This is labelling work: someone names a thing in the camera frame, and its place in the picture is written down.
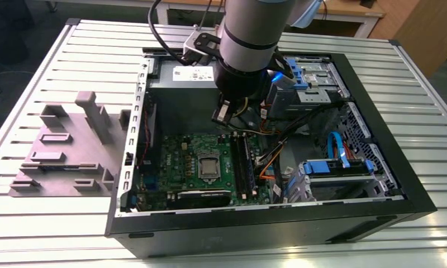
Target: blue cable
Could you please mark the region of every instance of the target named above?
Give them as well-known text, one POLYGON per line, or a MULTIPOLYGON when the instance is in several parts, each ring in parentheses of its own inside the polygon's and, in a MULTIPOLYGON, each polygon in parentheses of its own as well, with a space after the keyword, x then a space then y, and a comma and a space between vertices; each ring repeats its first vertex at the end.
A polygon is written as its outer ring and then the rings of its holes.
POLYGON ((331 131, 329 135, 328 135, 328 140, 327 140, 328 158, 335 158, 335 155, 333 155, 333 138, 336 140, 337 153, 339 153, 339 157, 340 157, 341 162, 343 162, 343 168, 348 168, 349 167, 349 162, 348 162, 348 159, 345 157, 343 139, 341 139, 341 135, 336 131, 331 131))

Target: cpu socket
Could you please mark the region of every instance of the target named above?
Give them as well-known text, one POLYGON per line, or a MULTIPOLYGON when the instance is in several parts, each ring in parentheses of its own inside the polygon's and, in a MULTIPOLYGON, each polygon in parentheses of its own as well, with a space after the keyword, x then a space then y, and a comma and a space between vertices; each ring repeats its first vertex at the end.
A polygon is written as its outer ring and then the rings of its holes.
POLYGON ((220 154, 199 154, 199 179, 212 184, 220 179, 220 154))

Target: ram slot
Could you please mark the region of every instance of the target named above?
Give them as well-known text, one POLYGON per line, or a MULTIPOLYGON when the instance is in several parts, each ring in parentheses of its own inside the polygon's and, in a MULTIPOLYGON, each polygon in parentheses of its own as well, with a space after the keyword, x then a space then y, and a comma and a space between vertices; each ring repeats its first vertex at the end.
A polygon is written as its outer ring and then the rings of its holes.
POLYGON ((248 147, 248 140, 247 137, 240 137, 240 143, 241 143, 241 156, 244 161, 244 168, 245 168, 245 187, 247 187, 247 195, 253 196, 256 192, 255 189, 255 176, 253 176, 253 163, 252 163, 252 157, 251 157, 251 149, 248 147))
POLYGON ((244 182, 244 173, 241 173, 241 161, 240 161, 240 153, 239 153, 239 144, 237 138, 231 138, 231 152, 232 152, 232 164, 233 164, 233 176, 235 176, 235 189, 237 191, 237 196, 243 199, 247 198, 245 188, 243 185, 244 182))

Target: motherboard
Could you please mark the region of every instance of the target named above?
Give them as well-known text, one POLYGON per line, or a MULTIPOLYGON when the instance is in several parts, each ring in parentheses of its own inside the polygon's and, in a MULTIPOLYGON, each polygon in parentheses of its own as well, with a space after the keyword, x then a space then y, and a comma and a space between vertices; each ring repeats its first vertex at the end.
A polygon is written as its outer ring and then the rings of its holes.
POLYGON ((140 209, 172 209, 169 202, 195 192, 228 195, 228 206, 269 203, 267 186, 256 185, 252 172, 260 150, 257 136, 164 136, 158 175, 141 175, 140 209))

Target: desk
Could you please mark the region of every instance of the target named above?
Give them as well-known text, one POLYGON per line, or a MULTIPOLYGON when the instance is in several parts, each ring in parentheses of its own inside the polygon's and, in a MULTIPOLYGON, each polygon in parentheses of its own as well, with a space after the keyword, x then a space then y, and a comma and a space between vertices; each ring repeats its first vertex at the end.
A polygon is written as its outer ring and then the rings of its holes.
MULTIPOLYGON (((85 3, 85 4, 109 4, 114 6, 150 7, 152 0, 56 0, 57 2, 85 3)), ((221 0, 212 0, 209 11, 216 12, 221 0)), ((46 1, 50 11, 54 11, 54 5, 46 1)), ((208 0, 162 0, 156 8, 158 24, 168 25, 169 9, 204 11, 208 0)), ((357 32, 353 37, 367 38, 379 18, 385 15, 384 10, 375 2, 372 8, 368 9, 359 5, 359 1, 353 0, 327 0, 328 15, 327 20, 348 21, 360 23, 357 32)), ((324 7, 320 6, 315 19, 321 20, 324 7)))
MULTIPOLYGON (((170 47, 191 27, 157 26, 170 47)), ((40 267, 447 267, 447 107, 404 51, 384 40, 285 33, 283 51, 344 53, 439 211, 356 243, 140 261, 102 237, 109 197, 12 198, 9 183, 30 149, 46 103, 68 112, 77 90, 96 91, 108 113, 129 109, 145 24, 66 25, 0 129, 0 264, 40 267)))

